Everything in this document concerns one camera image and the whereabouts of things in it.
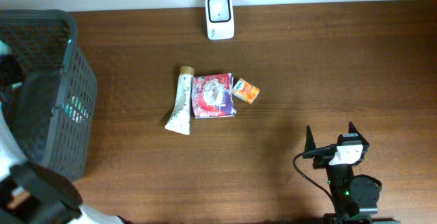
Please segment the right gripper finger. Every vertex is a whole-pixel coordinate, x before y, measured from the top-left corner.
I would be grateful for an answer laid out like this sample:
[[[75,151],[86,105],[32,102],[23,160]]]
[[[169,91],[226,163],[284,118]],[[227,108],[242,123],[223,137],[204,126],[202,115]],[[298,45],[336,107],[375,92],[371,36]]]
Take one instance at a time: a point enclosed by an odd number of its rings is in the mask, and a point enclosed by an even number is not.
[[[304,152],[314,151],[316,149],[315,141],[313,138],[313,133],[311,131],[310,125],[306,127],[306,141],[305,141],[305,149]]]
[[[350,134],[355,134],[361,141],[365,140],[362,134],[357,130],[356,126],[352,122],[349,122],[348,124],[348,132]]]

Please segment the red purple tissue pack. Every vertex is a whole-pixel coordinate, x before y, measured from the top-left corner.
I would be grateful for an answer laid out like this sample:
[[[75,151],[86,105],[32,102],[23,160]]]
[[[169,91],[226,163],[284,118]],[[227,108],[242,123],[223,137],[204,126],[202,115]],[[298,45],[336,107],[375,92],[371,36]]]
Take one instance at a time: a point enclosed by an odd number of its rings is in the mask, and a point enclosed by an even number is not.
[[[196,76],[192,82],[191,102],[197,119],[233,117],[231,73]]]

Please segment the white bamboo print tube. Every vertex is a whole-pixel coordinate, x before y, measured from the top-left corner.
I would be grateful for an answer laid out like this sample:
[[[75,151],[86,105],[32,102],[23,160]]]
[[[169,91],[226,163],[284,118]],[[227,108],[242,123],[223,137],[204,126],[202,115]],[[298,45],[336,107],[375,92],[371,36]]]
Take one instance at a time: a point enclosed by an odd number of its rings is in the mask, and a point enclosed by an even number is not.
[[[190,135],[191,126],[191,90],[195,69],[182,66],[176,88],[175,105],[169,121],[165,125],[167,130],[183,135]]]

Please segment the teal small tissue pack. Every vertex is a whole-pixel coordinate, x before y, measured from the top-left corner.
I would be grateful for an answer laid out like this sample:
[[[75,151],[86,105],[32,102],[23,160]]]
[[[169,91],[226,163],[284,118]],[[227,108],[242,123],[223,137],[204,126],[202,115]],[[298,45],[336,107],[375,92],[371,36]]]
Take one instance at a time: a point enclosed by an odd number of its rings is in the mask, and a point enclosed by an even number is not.
[[[64,103],[63,109],[68,118],[77,124],[89,119],[90,113],[76,96],[71,96],[69,101]]]

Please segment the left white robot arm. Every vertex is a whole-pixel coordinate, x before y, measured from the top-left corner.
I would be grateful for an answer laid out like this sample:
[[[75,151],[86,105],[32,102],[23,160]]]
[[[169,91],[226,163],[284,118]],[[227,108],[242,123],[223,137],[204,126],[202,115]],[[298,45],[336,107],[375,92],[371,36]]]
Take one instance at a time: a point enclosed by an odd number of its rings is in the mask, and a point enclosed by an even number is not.
[[[2,223],[128,224],[83,203],[67,178],[27,160],[1,116]]]

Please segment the orange small tissue pack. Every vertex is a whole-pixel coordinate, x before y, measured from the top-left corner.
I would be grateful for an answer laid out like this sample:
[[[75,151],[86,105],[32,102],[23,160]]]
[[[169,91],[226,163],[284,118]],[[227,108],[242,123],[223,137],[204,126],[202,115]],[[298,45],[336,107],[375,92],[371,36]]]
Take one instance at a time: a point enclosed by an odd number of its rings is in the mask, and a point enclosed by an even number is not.
[[[259,88],[250,84],[242,78],[239,78],[232,89],[232,93],[235,97],[252,104],[259,95]]]

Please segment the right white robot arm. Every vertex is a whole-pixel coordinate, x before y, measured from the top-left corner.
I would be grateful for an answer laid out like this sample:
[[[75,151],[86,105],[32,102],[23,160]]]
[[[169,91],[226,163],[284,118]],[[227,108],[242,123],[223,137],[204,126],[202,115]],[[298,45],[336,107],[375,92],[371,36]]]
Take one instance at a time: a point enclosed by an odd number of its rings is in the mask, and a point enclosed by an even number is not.
[[[353,167],[359,165],[369,149],[369,142],[348,124],[348,132],[341,134],[335,144],[318,148],[311,128],[306,127],[306,142],[302,157],[313,161],[314,169],[324,169],[327,174],[328,196],[335,212],[325,214],[325,223],[398,223],[395,219],[374,219],[378,213],[377,203],[382,191],[378,179],[356,175]]]

